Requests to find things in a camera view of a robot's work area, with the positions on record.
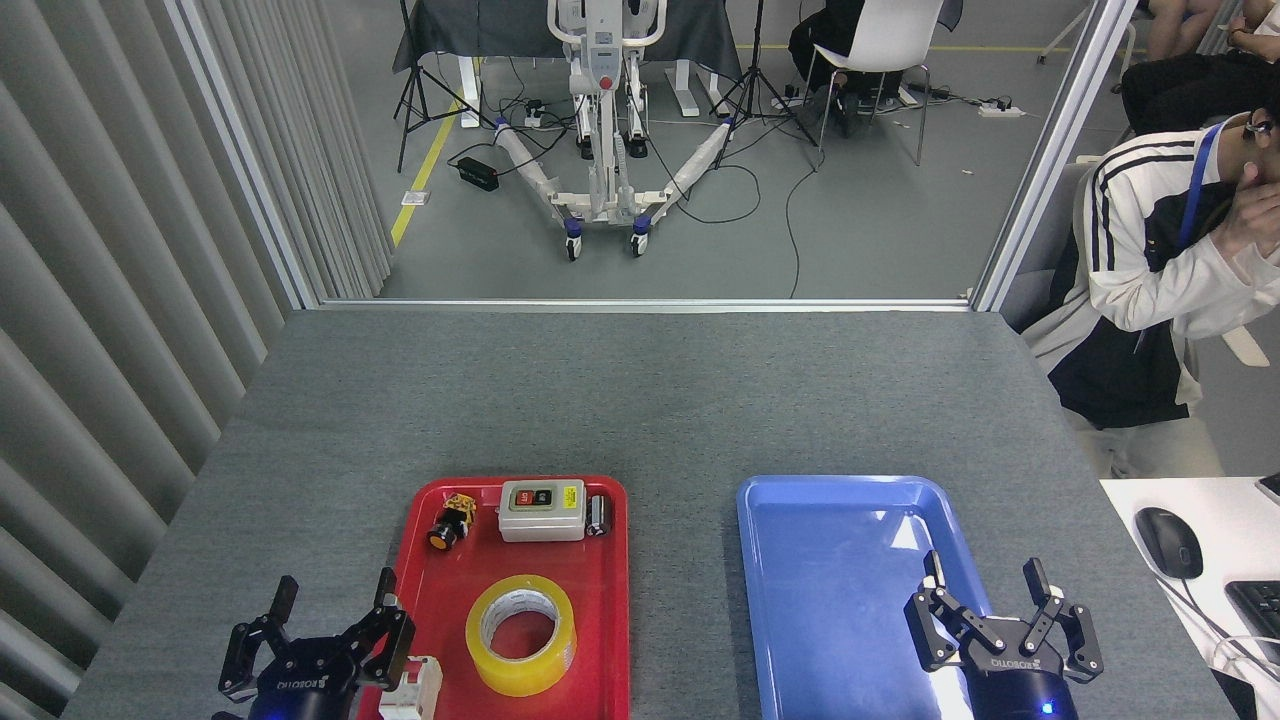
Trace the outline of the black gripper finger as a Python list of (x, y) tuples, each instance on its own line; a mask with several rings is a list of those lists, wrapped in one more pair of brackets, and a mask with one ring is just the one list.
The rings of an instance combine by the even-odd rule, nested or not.
[(262, 642), (266, 642), (276, 659), (292, 660), (291, 641), (285, 634), (285, 624), (291, 616), (298, 592), (293, 577), (282, 577), (270, 609), (248, 623), (238, 623), (232, 628), (227, 653), (218, 682), (219, 691), (228, 700), (247, 700), (256, 693), (255, 661)]
[(337, 657), (351, 666), (347, 685), (375, 685), (397, 691), (408, 662), (415, 623), (396, 597), (397, 575), (383, 568), (372, 609), (348, 626), (338, 641)]
[(1057, 625), (1068, 641), (1065, 676), (1079, 684), (1093, 682), (1105, 671), (1105, 661), (1094, 632), (1092, 614), (1082, 603), (1070, 603), (1060, 588), (1052, 585), (1038, 557), (1023, 565), (1023, 575), (1037, 612), (1030, 629), (1020, 639), (1020, 655), (1032, 657), (1046, 644), (1050, 630)]
[(924, 577), (904, 606), (918, 662), (925, 673), (936, 673), (959, 652), (961, 637), (974, 635), (988, 651), (1005, 651), (1005, 641), (995, 621), (980, 618), (948, 592), (940, 553), (931, 550), (923, 559)]

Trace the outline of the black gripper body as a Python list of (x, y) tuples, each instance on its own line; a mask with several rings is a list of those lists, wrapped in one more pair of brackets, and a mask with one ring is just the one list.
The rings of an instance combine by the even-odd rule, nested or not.
[(250, 719), (347, 719), (358, 679), (358, 655), (339, 638), (298, 638), (288, 659), (257, 678)]
[(1078, 719), (1059, 651), (1041, 644), (1030, 656), (1007, 646), (964, 646), (964, 676), (975, 719)]

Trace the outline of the person's hand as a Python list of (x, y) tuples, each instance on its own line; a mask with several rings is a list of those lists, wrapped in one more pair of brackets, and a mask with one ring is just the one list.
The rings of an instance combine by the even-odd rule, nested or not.
[(1270, 258), (1277, 250), (1277, 156), (1265, 152), (1244, 164), (1231, 210), (1219, 227), (1215, 243), (1226, 259), (1251, 249), (1261, 258)]

